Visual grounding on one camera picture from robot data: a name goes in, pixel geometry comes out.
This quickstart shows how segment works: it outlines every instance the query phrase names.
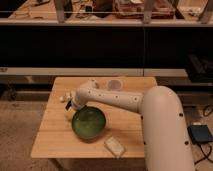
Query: table top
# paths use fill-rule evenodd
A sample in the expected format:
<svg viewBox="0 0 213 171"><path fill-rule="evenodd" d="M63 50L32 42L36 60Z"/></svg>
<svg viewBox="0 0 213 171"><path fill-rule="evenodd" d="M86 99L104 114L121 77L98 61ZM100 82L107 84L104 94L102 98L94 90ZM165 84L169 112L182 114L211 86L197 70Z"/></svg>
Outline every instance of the table top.
<svg viewBox="0 0 213 171"><path fill-rule="evenodd" d="M74 91L89 79L96 79L100 89L106 89L107 82L119 79L123 82L123 91L145 92L156 86L153 77L58 77L55 79L31 156L33 158L113 158L104 147L104 141L115 137L125 148L123 158L143 158L144 145L141 118L137 113L101 104L89 102L88 106L100 108L106 116L104 133L93 142L86 143L72 131L66 119L66 103L60 103L59 97Z"/></svg>

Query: tiled floor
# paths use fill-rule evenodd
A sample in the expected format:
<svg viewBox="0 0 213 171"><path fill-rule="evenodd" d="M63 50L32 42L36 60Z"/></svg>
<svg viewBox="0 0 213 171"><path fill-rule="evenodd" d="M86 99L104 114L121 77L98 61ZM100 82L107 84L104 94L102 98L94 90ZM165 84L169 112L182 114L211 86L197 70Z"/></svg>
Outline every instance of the tiled floor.
<svg viewBox="0 0 213 171"><path fill-rule="evenodd" d="M56 171L46 159L32 159L30 152L45 109L45 100L8 101L0 100L0 171ZM187 114L187 123L200 121L208 124L213 132L213 114L203 118ZM194 159L202 157L192 146ZM131 160L66 160L66 168L73 171L144 171L144 161ZM203 161L196 166L198 171L212 171L213 164Z"/></svg>

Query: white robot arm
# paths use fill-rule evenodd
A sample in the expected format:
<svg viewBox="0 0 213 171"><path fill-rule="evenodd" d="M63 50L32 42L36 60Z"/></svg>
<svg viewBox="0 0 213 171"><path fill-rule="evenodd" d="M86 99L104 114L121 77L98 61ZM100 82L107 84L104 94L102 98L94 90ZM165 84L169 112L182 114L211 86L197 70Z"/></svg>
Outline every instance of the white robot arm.
<svg viewBox="0 0 213 171"><path fill-rule="evenodd" d="M183 108L171 89L156 86L146 93L106 91L90 80L81 85L72 107L88 101L120 107L142 115L145 161L148 171L195 171Z"/></svg>

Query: green bowl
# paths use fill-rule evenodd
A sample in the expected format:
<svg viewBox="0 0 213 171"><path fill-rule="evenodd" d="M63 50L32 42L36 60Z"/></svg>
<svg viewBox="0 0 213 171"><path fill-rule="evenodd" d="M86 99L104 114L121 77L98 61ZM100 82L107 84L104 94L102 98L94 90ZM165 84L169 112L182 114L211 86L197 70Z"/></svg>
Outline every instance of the green bowl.
<svg viewBox="0 0 213 171"><path fill-rule="evenodd" d="M85 106L76 111L71 124L73 131L79 138L90 140L100 135L103 131L106 125L106 118L100 109Z"/></svg>

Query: cable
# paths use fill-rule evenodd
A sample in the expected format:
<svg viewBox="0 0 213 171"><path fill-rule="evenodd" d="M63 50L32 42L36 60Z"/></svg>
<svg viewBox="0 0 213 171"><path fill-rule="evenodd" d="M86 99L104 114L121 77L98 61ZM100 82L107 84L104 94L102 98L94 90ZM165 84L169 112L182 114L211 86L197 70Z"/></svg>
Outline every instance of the cable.
<svg viewBox="0 0 213 171"><path fill-rule="evenodd" d="M207 105L203 108L203 116L207 117L213 113L213 105Z"/></svg>
<svg viewBox="0 0 213 171"><path fill-rule="evenodd" d="M143 72L142 76L144 77L145 74L145 60L146 60L146 29L145 26L143 25L143 59L142 59L142 67L143 67Z"/></svg>
<svg viewBox="0 0 213 171"><path fill-rule="evenodd" d="M212 146L210 144L208 144L208 147L209 147L209 152L206 154L204 151L203 151L203 148L202 148L202 145L201 144L197 144L197 146L200 148L201 152L203 153L204 157L202 157L201 159L197 160L194 164L198 164L200 163L201 161L203 160L208 160L209 162L213 163L213 160L211 160L209 158L209 156L211 155L212 153Z"/></svg>

